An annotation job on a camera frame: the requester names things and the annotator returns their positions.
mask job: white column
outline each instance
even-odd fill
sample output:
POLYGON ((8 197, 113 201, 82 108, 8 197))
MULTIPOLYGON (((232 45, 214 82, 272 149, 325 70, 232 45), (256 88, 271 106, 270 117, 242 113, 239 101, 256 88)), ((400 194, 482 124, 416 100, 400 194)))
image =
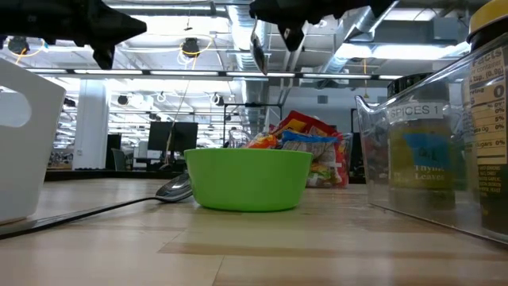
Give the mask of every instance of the white column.
POLYGON ((104 80, 81 80, 73 170, 106 166, 110 99, 111 95, 104 80))

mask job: yellow lid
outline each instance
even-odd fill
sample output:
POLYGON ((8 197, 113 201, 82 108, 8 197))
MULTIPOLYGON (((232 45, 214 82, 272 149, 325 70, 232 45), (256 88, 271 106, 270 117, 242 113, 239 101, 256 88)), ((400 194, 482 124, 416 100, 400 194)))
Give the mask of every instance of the yellow lid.
POLYGON ((468 41, 485 26, 508 17, 508 0, 491 0, 471 17, 468 41))

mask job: ceiling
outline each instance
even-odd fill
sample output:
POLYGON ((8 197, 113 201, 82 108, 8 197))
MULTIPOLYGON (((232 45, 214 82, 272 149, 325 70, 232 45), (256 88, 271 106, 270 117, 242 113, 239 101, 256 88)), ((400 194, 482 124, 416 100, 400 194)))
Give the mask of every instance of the ceiling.
MULTIPOLYGON (((248 48, 253 21, 242 18, 241 11, 248 8, 246 5, 249 1, 214 1, 217 13, 211 16, 206 16, 206 10, 210 8, 208 1, 104 2, 145 21, 148 26, 146 33, 116 47, 113 69, 248 70, 243 66, 242 59, 248 59, 250 52, 242 48, 245 48, 245 45, 248 48), (198 38, 198 45, 202 50, 195 61, 182 56, 180 50, 180 45, 189 37, 198 38)), ((286 50, 276 26, 262 25, 263 30, 260 31, 258 27, 257 32, 258 35, 261 32, 262 35, 259 36, 264 38, 264 52, 271 72, 323 72, 324 65, 334 55, 344 60, 340 73, 409 75, 433 72, 468 52, 467 47, 454 47, 463 42, 468 33, 470 15, 486 2, 488 1, 460 0, 429 3, 425 0, 402 0, 381 22, 370 41, 349 39, 345 44, 337 44, 337 36, 334 36, 337 34, 339 21, 326 17, 320 25, 308 26, 303 49, 292 54, 286 50)), ((28 42, 31 47, 29 56, 18 58, 8 48, 4 48, 0 57, 17 62, 25 68, 98 68, 90 47, 79 48, 70 41, 58 41, 57 45, 48 47, 40 39, 28 39, 28 42)), ((66 88, 67 97, 79 105, 80 78, 65 75, 48 78, 66 88)), ((377 95, 383 95, 384 88, 389 83, 328 80, 319 90, 315 88, 312 80, 286 80, 282 84, 283 88, 280 79, 265 81, 263 84, 269 88, 266 89, 265 95, 257 95, 257 100, 280 103, 282 91, 288 91, 286 107, 303 111, 348 109, 354 106, 353 97, 358 95, 359 91, 362 95, 362 90, 368 89, 369 93, 377 98, 377 95), (318 105, 316 95, 328 95, 328 105, 318 105)), ((222 96, 226 103, 251 101, 252 92, 249 94, 249 89, 254 83, 246 83, 243 79, 133 79, 126 76, 124 79, 105 79, 105 84, 112 95, 110 132, 123 133, 125 144, 136 145, 139 140, 148 138, 146 127, 151 119, 142 111, 150 110, 159 115, 161 112, 175 113, 182 103, 181 114, 176 120, 199 122, 200 140, 208 145, 218 145, 222 138, 221 124, 224 117, 223 107, 213 103, 214 95, 222 96), (118 103, 121 95, 129 97, 129 104, 118 103), (201 115, 189 115, 189 112, 201 115)), ((56 139, 58 147, 72 146, 75 134, 76 110, 73 107, 64 109, 60 119, 64 124, 60 126, 56 139)), ((235 112, 238 115, 232 116, 226 129, 236 126, 253 133, 262 129, 266 110, 253 111, 240 107, 235 112)), ((175 115, 168 117, 168 114, 160 117, 169 121, 175 119, 175 115)))

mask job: desk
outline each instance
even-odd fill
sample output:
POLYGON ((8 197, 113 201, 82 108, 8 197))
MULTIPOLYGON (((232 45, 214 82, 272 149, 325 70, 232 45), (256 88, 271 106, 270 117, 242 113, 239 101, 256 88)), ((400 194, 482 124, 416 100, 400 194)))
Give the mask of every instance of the desk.
MULTIPOLYGON (((152 195, 166 180, 44 184, 36 218, 152 195)), ((492 244, 366 204, 364 186, 309 189, 278 213, 140 203, 0 241, 2 285, 507 285, 492 244)))

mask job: clear plastic container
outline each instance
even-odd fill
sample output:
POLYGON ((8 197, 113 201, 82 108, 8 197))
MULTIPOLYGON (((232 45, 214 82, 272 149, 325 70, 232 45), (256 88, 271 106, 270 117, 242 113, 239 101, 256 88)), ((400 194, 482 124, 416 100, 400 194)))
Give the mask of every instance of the clear plastic container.
POLYGON ((356 98, 369 202, 508 242, 508 33, 373 107, 356 98))

